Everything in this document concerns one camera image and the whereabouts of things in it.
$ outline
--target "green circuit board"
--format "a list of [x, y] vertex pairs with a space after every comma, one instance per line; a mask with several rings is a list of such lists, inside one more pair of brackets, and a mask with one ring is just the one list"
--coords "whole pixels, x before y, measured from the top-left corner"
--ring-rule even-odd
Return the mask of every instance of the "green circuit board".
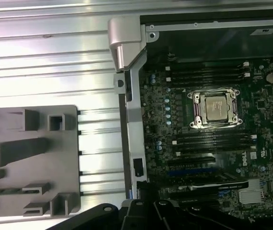
[[[242, 61], [232, 61], [231, 65], [239, 63]], [[203, 169], [216, 169], [249, 182], [248, 188], [218, 190], [214, 199], [218, 201], [220, 210], [242, 219], [273, 217], [273, 82], [267, 79], [268, 74], [273, 74], [273, 60], [249, 60], [248, 63], [249, 74], [244, 81], [224, 83], [222, 86], [203, 84], [172, 87], [171, 81], [167, 80], [171, 77], [172, 64], [142, 75], [140, 90], [148, 179], [159, 185], [161, 198], [176, 200], [178, 197], [173, 198], [170, 194], [183, 194], [181, 192], [186, 192], [186, 186], [194, 179], [203, 177], [207, 180], [210, 177], [213, 171], [204, 173]], [[191, 128], [189, 124], [195, 118], [195, 110], [193, 100], [187, 94], [219, 87], [239, 91], [236, 113], [242, 123], [226, 128]], [[240, 138], [236, 139], [236, 132], [245, 130], [251, 137], [248, 140], [250, 146], [240, 149], [243, 145], [240, 145]], [[180, 135], [193, 138], [193, 143], [188, 143], [188, 146], [205, 146], [208, 143], [206, 140], [212, 141], [219, 132], [227, 138], [220, 143], [229, 142], [224, 149], [211, 148], [180, 155], [174, 150], [174, 141]], [[215, 162], [195, 161], [179, 164], [179, 167], [170, 165], [171, 161], [184, 162], [190, 158], [205, 157], [214, 157]], [[177, 201], [184, 204], [185, 197], [182, 195]]]

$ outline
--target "pcie slot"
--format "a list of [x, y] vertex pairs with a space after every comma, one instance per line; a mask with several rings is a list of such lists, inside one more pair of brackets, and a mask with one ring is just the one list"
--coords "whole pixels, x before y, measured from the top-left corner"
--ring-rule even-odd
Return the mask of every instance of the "pcie slot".
[[182, 158], [177, 160], [168, 161], [168, 166], [178, 166], [187, 164], [205, 164], [216, 162], [215, 157], [195, 157], [195, 158]]
[[218, 199], [218, 193], [200, 192], [200, 191], [184, 191], [184, 192], [173, 192], [168, 194], [170, 199], [179, 200], [191, 200], [191, 201], [201, 201], [201, 200], [211, 200]]
[[214, 173], [218, 171], [218, 168], [194, 168], [194, 169], [181, 169], [181, 170], [172, 170], [168, 172], [169, 176], [186, 176], [200, 173]]
[[220, 203], [218, 200], [204, 200], [204, 201], [178, 201], [178, 204], [181, 208], [187, 208], [187, 207], [201, 207], [201, 206], [207, 206], [207, 207], [211, 207], [214, 209], [219, 210], [220, 208]]

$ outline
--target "black ram slot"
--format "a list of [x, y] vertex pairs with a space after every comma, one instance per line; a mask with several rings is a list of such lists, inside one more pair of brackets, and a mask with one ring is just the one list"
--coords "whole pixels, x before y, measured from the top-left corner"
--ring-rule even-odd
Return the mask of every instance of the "black ram slot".
[[250, 130], [246, 130], [246, 129], [231, 129], [231, 130], [219, 130], [219, 131], [214, 131], [214, 132], [191, 132], [188, 134], [177, 134], [175, 137], [176, 138], [180, 138], [180, 137], [190, 137], [190, 138], [199, 138], [199, 137], [204, 137], [204, 136], [215, 136], [215, 137], [219, 137], [219, 136], [228, 136], [231, 135], [251, 135], [252, 132]]
[[182, 158], [178, 160], [168, 161], [168, 166], [178, 166], [186, 164], [205, 164], [214, 162], [216, 162], [215, 157]]
[[209, 150], [249, 150], [254, 145], [248, 130], [180, 134], [174, 137], [174, 151], [181, 154], [208, 152]]
[[237, 61], [234, 63], [220, 63], [219, 65], [212, 65], [213, 63], [195, 62], [195, 63], [172, 63], [171, 71], [238, 71], [242, 69], [249, 70], [249, 66], [244, 66], [243, 62]]
[[173, 88], [239, 84], [245, 81], [245, 73], [249, 70], [243, 65], [193, 68], [179, 64], [171, 67], [171, 81], [168, 84]]
[[182, 148], [182, 149], [176, 149], [176, 152], [180, 152], [181, 154], [200, 154], [200, 153], [218, 153], [221, 151], [236, 151], [236, 150], [250, 150], [250, 145], [238, 145], [238, 146], [233, 146], [233, 145], [228, 145], [228, 146], [210, 146], [207, 148], [199, 148], [199, 149], [187, 149], [187, 148]]

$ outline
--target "integrated circuit chip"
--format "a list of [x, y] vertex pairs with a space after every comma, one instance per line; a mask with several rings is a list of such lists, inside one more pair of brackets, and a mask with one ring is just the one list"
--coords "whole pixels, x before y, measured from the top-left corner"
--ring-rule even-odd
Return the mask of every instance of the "integrated circuit chip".
[[197, 90], [188, 93], [193, 100], [194, 121], [191, 128], [225, 128], [243, 123], [238, 118], [237, 96], [239, 90], [218, 88], [213, 90]]
[[207, 119], [209, 121], [219, 121], [228, 118], [228, 106], [226, 97], [207, 97], [205, 104]]

